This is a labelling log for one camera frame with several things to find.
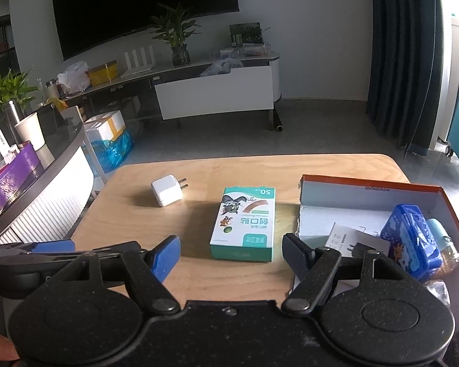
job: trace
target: bottle with teal cap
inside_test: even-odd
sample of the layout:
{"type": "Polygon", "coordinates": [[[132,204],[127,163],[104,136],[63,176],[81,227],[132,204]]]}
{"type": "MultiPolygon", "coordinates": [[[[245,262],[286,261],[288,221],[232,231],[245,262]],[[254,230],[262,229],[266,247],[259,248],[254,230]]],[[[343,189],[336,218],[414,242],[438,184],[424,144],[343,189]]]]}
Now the bottle with teal cap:
{"type": "Polygon", "coordinates": [[[457,252],[452,239],[447,234],[442,224],[435,218],[427,220],[427,225],[441,251],[442,266],[432,273],[431,279],[444,277],[456,269],[459,265],[459,252],[457,252]]]}

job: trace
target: tile floor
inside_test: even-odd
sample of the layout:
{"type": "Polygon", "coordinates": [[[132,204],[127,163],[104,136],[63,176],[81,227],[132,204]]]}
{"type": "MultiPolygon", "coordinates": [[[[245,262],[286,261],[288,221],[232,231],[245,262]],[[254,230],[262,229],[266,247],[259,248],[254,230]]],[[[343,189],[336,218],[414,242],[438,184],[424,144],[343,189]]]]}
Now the tile floor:
{"type": "MultiPolygon", "coordinates": [[[[268,154],[382,153],[394,158],[411,182],[443,186],[459,216],[459,160],[437,144],[426,157],[409,154],[381,138],[364,102],[282,100],[284,131],[267,130],[262,111],[215,114],[145,126],[124,164],[268,154]]],[[[101,183],[96,179],[94,188],[101,183]]]]}

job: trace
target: open box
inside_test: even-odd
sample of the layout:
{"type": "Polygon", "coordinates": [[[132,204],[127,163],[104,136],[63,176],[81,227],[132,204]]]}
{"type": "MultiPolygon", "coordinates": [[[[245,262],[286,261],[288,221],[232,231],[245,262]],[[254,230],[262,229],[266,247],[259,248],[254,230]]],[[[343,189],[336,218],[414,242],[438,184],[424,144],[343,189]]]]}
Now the open box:
{"type": "MultiPolygon", "coordinates": [[[[416,204],[436,218],[459,251],[459,220],[441,187],[379,180],[303,175],[298,235],[312,248],[324,246],[333,224],[380,233],[394,207],[416,204]]],[[[459,332],[459,267],[443,278],[459,332]]]]}

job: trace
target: wooden table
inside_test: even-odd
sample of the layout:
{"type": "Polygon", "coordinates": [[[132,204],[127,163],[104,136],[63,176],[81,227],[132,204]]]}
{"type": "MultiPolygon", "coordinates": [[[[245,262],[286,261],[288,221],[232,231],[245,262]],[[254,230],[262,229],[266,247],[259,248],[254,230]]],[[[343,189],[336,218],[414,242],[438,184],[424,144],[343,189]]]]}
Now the wooden table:
{"type": "Polygon", "coordinates": [[[181,238],[181,260],[165,281],[181,305],[188,299],[282,302],[293,274],[282,258],[282,236],[294,232],[303,174],[408,182],[381,154],[312,154],[168,161],[121,167],[100,192],[72,239],[77,250],[138,241],[151,249],[170,234],[181,238]],[[186,177],[184,199],[158,206],[150,184],[186,177]],[[209,241],[225,187],[276,188],[274,261],[214,260],[209,241]]]}

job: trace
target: power adapter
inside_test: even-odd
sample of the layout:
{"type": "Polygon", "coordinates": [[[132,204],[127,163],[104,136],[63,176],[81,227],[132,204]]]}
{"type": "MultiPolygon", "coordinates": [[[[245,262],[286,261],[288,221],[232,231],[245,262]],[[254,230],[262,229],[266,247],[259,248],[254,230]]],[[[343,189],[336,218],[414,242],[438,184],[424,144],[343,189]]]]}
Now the power adapter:
{"type": "Polygon", "coordinates": [[[187,178],[177,180],[173,175],[167,175],[155,182],[152,182],[151,188],[153,189],[153,193],[155,194],[160,207],[165,207],[168,204],[184,198],[182,189],[188,185],[185,184],[180,186],[180,184],[186,180],[187,178]]]}

